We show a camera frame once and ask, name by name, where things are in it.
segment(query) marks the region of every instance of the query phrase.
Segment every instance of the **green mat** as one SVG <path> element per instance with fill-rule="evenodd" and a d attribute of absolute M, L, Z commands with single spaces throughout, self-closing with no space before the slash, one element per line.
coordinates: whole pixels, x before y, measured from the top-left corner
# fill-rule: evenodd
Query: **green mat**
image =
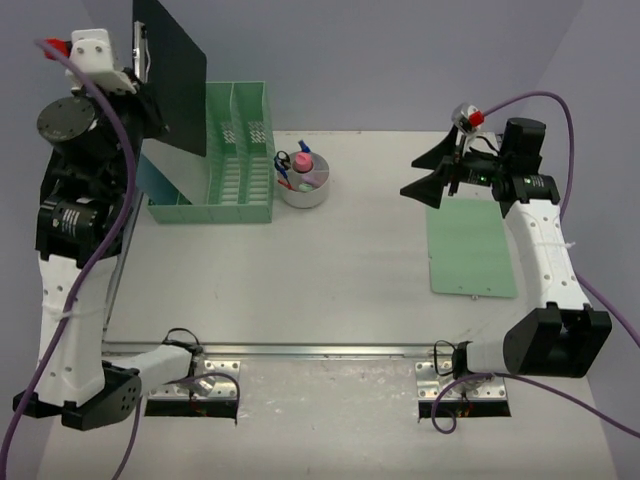
<path fill-rule="evenodd" d="M 431 290 L 514 298 L 518 295 L 500 205 L 443 199 L 427 208 Z"/>

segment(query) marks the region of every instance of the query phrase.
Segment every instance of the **pink cap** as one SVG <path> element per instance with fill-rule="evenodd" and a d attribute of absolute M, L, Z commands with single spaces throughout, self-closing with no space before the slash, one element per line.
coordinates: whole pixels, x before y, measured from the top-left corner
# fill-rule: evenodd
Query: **pink cap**
<path fill-rule="evenodd" d="M 308 153 L 296 154 L 296 159 L 293 161 L 293 169 L 298 173 L 307 173 L 313 168 L 313 160 Z"/>

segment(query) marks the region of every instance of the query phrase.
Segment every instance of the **pen holder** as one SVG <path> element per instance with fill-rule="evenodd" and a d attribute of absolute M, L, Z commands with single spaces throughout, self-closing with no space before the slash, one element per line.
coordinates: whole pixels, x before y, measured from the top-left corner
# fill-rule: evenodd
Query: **pen holder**
<path fill-rule="evenodd" d="M 301 152 L 295 152 L 291 158 Z M 280 192 L 282 199 L 292 207 L 313 208 L 324 202 L 329 196 L 329 164 L 315 152 L 311 152 L 313 168 L 306 173 L 296 172 L 293 168 L 287 171 L 289 182 L 293 190 L 280 183 L 276 183 L 276 188 Z"/>

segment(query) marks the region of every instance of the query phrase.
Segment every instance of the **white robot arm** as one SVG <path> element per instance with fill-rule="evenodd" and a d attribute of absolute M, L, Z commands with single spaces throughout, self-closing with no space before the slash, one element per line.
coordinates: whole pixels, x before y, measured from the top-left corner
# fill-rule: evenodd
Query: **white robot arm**
<path fill-rule="evenodd" d="M 509 119 L 500 150 L 485 153 L 467 147 L 484 121 L 482 112 L 462 104 L 452 120 L 447 137 L 412 163 L 433 173 L 400 193 L 439 208 L 447 185 L 450 196 L 461 182 L 491 187 L 518 248 L 529 312 L 524 318 L 498 312 L 487 328 L 456 345 L 453 377 L 584 376 L 611 331 L 611 320 L 592 308 L 577 282 L 560 224 L 560 195 L 553 178 L 538 173 L 545 125 Z"/>
<path fill-rule="evenodd" d="M 106 30 L 75 31 L 72 42 L 49 41 L 111 97 L 136 157 L 143 138 L 165 130 L 153 92 L 145 84 L 142 28 L 136 25 L 135 72 L 119 65 Z M 45 107 L 38 118 L 40 135 L 53 146 L 41 187 L 36 236 L 43 284 L 39 361 L 62 320 L 71 286 L 123 205 L 127 178 L 110 123 L 73 73 L 67 71 L 67 76 L 74 95 Z M 129 222 L 134 221 L 135 215 L 130 215 Z M 127 418 L 150 390 L 196 371 L 202 348 L 168 339 L 130 359 L 102 361 L 108 293 L 124 247 L 121 232 L 83 282 L 25 414 L 60 415 L 63 425 L 79 430 L 109 425 Z M 14 409 L 22 395 L 14 397 Z"/>

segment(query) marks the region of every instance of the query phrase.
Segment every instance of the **white wall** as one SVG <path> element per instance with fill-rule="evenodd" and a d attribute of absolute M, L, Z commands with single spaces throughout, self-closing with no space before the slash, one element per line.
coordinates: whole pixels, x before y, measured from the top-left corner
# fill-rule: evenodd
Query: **white wall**
<path fill-rule="evenodd" d="M 131 0 L 83 0 L 131 43 Z M 278 130 L 446 130 L 533 88 L 580 0 L 163 0 L 210 80 L 266 80 Z M 502 123 L 507 113 L 491 118 Z"/>
<path fill-rule="evenodd" d="M 51 149 L 36 131 L 43 107 L 69 92 L 64 70 L 33 45 L 37 37 L 69 38 L 90 27 L 80 0 L 0 3 L 2 108 L 0 108 L 0 431 L 11 399 L 36 365 L 41 290 L 35 246 L 39 188 Z M 50 422 L 24 418 L 9 458 L 10 478 L 35 478 Z"/>
<path fill-rule="evenodd" d="M 566 238 L 577 242 L 574 265 L 638 329 L 639 18 L 634 0 L 586 1 L 538 84 L 562 95 L 574 115 L 575 183 L 564 222 Z M 547 123 L 543 168 L 564 185 L 567 138 L 560 109 L 550 100 L 532 100 L 524 113 Z M 589 373 L 598 407 L 636 429 L 639 367 L 640 351 L 615 324 Z M 619 477 L 640 478 L 640 442 L 611 427 L 606 433 Z"/>

